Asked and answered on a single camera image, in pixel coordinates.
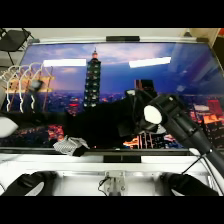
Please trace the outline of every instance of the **sky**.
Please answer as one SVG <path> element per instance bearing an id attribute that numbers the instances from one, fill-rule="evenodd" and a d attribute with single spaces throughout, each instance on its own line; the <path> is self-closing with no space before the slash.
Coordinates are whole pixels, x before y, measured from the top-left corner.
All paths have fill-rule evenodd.
<path id="1" fill-rule="evenodd" d="M 91 60 L 97 50 L 101 61 L 101 93 L 123 93 L 136 79 L 152 79 L 156 91 L 184 94 L 224 94 L 224 80 L 207 44 L 88 43 L 29 46 L 22 65 L 53 59 Z M 130 68 L 129 61 L 171 57 L 165 65 Z M 51 88 L 84 92 L 85 67 L 54 67 Z"/>

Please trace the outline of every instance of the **chair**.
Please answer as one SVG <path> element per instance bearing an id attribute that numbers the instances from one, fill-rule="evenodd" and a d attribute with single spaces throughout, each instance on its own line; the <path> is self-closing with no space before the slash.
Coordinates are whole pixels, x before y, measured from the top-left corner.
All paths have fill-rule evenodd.
<path id="1" fill-rule="evenodd" d="M 8 53 L 9 58 L 14 65 L 11 58 L 10 52 L 21 51 L 20 48 L 25 49 L 24 43 L 27 41 L 28 37 L 31 36 L 31 32 L 22 28 L 22 30 L 9 30 L 8 32 L 4 28 L 0 28 L 0 51 L 5 51 Z"/>

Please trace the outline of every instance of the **red light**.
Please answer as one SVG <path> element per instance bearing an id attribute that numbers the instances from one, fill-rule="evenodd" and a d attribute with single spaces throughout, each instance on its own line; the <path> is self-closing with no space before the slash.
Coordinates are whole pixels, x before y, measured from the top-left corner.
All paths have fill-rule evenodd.
<path id="1" fill-rule="evenodd" d="M 77 103 L 71 103 L 71 104 L 69 104 L 69 106 L 70 106 L 70 107 L 77 107 L 78 104 L 77 104 Z"/>

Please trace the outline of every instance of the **city lights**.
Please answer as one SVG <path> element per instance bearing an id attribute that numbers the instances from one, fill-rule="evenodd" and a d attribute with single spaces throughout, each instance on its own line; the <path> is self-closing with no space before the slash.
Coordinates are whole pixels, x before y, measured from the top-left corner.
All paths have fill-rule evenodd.
<path id="1" fill-rule="evenodd" d="M 44 60 L 44 67 L 51 66 L 86 66 L 86 59 Z"/>
<path id="2" fill-rule="evenodd" d="M 163 57 L 163 58 L 152 58 L 152 59 L 144 59 L 137 61 L 129 61 L 129 65 L 131 68 L 152 66 L 152 65 L 162 65 L 169 64 L 171 61 L 171 57 Z"/>

